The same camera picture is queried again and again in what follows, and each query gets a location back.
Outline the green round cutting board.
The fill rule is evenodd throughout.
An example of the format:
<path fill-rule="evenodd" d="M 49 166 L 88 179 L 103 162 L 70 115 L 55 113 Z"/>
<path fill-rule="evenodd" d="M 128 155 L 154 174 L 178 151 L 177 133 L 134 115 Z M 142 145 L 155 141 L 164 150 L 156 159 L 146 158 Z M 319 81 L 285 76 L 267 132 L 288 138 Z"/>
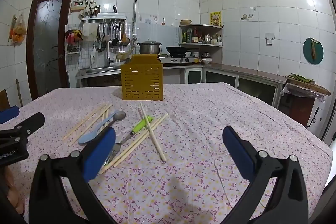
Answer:
<path fill-rule="evenodd" d="M 303 55 L 308 63 L 320 64 L 324 56 L 321 42 L 314 38 L 307 38 L 303 44 Z"/>

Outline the gas stove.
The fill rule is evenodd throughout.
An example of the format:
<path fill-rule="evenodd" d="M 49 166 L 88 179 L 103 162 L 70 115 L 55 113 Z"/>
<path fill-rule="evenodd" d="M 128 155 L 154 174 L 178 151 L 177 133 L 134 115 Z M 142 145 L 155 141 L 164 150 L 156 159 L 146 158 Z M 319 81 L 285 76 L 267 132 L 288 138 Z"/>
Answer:
<path fill-rule="evenodd" d="M 185 57 L 185 56 L 171 57 L 167 54 L 158 55 L 158 59 L 161 63 L 165 65 L 198 64 L 201 62 L 201 60 L 196 57 Z"/>

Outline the light blue plastic spoon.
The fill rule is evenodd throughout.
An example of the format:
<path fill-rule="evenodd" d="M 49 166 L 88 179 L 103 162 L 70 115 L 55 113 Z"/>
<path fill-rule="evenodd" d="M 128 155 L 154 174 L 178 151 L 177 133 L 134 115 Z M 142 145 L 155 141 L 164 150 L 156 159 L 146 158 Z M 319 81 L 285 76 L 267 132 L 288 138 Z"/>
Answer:
<path fill-rule="evenodd" d="M 112 112 L 112 114 L 110 114 L 110 117 L 109 117 L 109 120 L 106 122 L 106 124 L 105 124 L 105 126 L 108 124 L 108 122 L 112 119 L 112 116 L 116 113 L 116 112 L 118 112 L 119 110 L 116 110 L 116 111 L 114 111 L 114 112 Z M 83 144 L 85 144 L 85 143 L 88 143 L 88 142 L 90 142 L 90 141 L 92 141 L 97 135 L 98 135 L 98 128 L 99 128 L 99 126 L 100 126 L 100 123 L 97 125 L 97 127 L 93 130 L 93 131 L 91 131 L 91 132 L 89 132 L 89 133 L 85 133 L 83 136 L 81 136 L 79 139 L 78 139 L 78 143 L 80 144 L 80 145 L 83 145 Z"/>

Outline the floral pink tablecloth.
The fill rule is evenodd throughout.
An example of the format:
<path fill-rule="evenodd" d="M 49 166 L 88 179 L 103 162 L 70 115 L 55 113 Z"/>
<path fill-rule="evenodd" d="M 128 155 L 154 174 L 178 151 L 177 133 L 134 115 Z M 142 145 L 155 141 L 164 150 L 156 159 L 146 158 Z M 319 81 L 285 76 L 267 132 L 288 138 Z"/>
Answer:
<path fill-rule="evenodd" d="M 118 87 L 57 89 L 23 106 L 2 124 L 13 128 L 40 112 L 45 125 L 29 138 L 29 157 L 11 166 L 15 185 L 29 199 L 42 154 L 65 157 L 80 149 L 73 139 L 93 111 L 110 107 L 126 118 L 114 124 L 122 139 L 142 113 L 162 123 L 154 130 L 163 162 L 150 139 L 144 140 L 118 166 L 90 182 L 118 223 L 219 223 L 248 186 L 222 141 L 231 126 L 257 150 L 270 156 L 296 155 L 313 212 L 330 173 L 333 153 L 303 125 L 261 100 L 225 83 L 165 85 L 161 101 L 125 101 Z"/>

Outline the steel cooking pot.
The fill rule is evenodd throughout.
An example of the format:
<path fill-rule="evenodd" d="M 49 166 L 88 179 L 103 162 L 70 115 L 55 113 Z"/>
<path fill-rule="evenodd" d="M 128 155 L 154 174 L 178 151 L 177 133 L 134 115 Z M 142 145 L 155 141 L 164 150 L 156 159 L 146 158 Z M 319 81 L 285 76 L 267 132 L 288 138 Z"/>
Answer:
<path fill-rule="evenodd" d="M 142 55 L 158 55 L 160 53 L 160 47 L 162 44 L 153 40 L 147 40 L 143 43 L 137 42 L 137 45 L 139 46 L 139 53 Z"/>

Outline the metal spoon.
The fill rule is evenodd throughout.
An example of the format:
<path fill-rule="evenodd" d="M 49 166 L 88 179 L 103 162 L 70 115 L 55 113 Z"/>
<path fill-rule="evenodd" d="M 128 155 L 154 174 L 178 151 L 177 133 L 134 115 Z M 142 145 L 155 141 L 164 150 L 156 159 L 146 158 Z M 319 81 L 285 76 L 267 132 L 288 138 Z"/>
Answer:
<path fill-rule="evenodd" d="M 116 121 L 121 121 L 126 117 L 126 113 L 124 111 L 118 111 L 116 112 L 113 116 L 112 116 L 112 121 L 109 122 L 104 129 L 108 128 L 108 127 L 112 127 L 112 125 L 116 122 Z"/>

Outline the green handled knife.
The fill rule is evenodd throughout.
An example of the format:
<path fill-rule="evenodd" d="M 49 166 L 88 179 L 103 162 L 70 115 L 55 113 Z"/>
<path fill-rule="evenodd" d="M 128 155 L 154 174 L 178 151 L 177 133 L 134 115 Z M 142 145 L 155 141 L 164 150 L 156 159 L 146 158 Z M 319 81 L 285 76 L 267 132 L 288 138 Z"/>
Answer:
<path fill-rule="evenodd" d="M 143 129 L 146 126 L 145 119 L 142 119 L 121 141 L 118 141 L 112 148 L 112 151 L 110 151 L 107 159 L 105 160 L 103 166 L 106 166 L 109 164 L 113 158 L 118 154 L 120 151 L 121 146 L 128 141 L 133 135 L 138 133 L 141 129 Z"/>

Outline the kitchen counter with cabinets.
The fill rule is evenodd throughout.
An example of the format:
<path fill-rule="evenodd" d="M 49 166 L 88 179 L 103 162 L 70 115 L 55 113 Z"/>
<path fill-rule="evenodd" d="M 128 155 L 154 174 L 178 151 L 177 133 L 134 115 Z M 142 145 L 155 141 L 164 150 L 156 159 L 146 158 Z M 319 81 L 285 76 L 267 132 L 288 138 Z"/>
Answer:
<path fill-rule="evenodd" d="M 120 86 L 121 70 L 86 74 L 81 69 L 75 76 L 79 87 Z M 163 68 L 164 84 L 227 83 L 277 108 L 284 80 L 246 71 L 225 69 L 221 64 L 174 65 Z"/>

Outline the black wok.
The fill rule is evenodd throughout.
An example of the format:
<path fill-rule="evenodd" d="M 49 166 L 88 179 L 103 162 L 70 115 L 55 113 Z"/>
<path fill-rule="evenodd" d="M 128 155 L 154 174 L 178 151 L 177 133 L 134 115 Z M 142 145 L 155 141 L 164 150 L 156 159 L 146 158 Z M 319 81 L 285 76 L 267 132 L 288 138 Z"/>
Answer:
<path fill-rule="evenodd" d="M 186 47 L 166 47 L 166 50 L 171 57 L 174 56 L 184 56 L 188 49 Z"/>

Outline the red yellow hanging items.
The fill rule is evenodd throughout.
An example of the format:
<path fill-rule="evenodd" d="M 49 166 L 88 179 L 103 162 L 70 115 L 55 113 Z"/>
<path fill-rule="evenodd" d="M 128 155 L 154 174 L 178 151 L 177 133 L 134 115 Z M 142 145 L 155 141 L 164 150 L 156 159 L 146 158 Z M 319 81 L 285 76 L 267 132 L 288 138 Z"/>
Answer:
<path fill-rule="evenodd" d="M 80 42 L 83 41 L 83 34 L 80 30 L 68 30 L 64 34 L 67 44 L 67 53 L 76 54 L 80 52 Z"/>

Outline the wooden chopstick crossing top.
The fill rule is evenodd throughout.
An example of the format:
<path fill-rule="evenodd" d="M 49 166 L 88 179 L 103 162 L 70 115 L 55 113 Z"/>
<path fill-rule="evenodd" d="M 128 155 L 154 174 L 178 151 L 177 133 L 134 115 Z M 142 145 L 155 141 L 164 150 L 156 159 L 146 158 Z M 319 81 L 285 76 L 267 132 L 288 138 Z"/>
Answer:
<path fill-rule="evenodd" d="M 150 125 L 150 122 L 149 122 L 149 120 L 148 120 L 148 118 L 147 118 L 147 114 L 146 114 L 146 112 L 145 112 L 145 109 L 144 109 L 144 107 L 143 107 L 143 104 L 142 104 L 141 102 L 140 102 L 139 104 L 140 104 L 140 107 L 141 107 L 141 111 L 142 111 L 142 113 L 143 113 L 143 116 L 144 116 L 144 118 L 145 118 L 145 121 L 146 121 L 147 129 L 149 130 L 150 138 L 151 138 L 151 140 L 152 140 L 152 142 L 153 142 L 153 144 L 154 144 L 156 150 L 158 151 L 161 160 L 162 160 L 163 162 L 166 162 L 166 157 L 165 157 L 165 155 L 164 155 L 164 153 L 163 153 L 163 151 L 162 151 L 162 149 L 161 149 L 160 144 L 158 143 L 158 141 L 157 141 L 157 139 L 156 139 L 156 137 L 155 137 L 155 135 L 154 135 L 153 129 L 151 128 L 151 125 Z"/>

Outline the dark wooden glass door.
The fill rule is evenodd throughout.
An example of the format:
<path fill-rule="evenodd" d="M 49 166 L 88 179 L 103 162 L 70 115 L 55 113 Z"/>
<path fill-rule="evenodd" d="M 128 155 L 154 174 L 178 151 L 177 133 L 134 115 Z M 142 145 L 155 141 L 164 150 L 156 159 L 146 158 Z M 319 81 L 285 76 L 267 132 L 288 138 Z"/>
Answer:
<path fill-rule="evenodd" d="M 70 86 L 65 28 L 71 0 L 33 0 L 26 39 L 27 78 L 33 100 Z"/>

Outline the hanging utensil rack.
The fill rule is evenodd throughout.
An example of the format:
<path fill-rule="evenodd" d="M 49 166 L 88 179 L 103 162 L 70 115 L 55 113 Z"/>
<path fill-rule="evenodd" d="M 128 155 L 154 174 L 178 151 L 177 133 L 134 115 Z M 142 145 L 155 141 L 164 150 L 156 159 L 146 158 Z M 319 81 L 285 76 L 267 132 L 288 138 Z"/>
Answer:
<path fill-rule="evenodd" d="M 112 6 L 112 11 L 101 11 L 100 5 L 91 6 L 81 13 L 82 33 L 84 38 L 98 42 L 99 46 L 109 43 L 112 47 L 125 47 L 130 44 L 126 20 L 116 5 Z"/>

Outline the steel kitchen sink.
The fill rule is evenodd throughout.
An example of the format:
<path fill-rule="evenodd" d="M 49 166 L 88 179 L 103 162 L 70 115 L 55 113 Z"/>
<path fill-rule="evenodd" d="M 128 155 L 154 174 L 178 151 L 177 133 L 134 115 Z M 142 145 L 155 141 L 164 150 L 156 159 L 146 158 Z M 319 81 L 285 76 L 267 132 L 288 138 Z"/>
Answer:
<path fill-rule="evenodd" d="M 119 71 L 120 66 L 112 66 L 112 67 L 101 67 L 101 68 L 88 68 L 84 70 L 86 74 L 95 74 L 95 73 L 105 73 L 105 72 L 112 72 L 112 71 Z"/>

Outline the orange hanging bag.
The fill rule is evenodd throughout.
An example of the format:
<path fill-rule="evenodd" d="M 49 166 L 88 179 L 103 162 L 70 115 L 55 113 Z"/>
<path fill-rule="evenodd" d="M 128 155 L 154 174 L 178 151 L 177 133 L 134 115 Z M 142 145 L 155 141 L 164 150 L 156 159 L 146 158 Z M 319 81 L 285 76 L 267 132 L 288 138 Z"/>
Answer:
<path fill-rule="evenodd" d="M 23 14 L 20 14 L 19 16 L 14 15 L 10 25 L 8 42 L 12 46 L 19 45 L 24 41 L 26 35 L 27 28 Z"/>

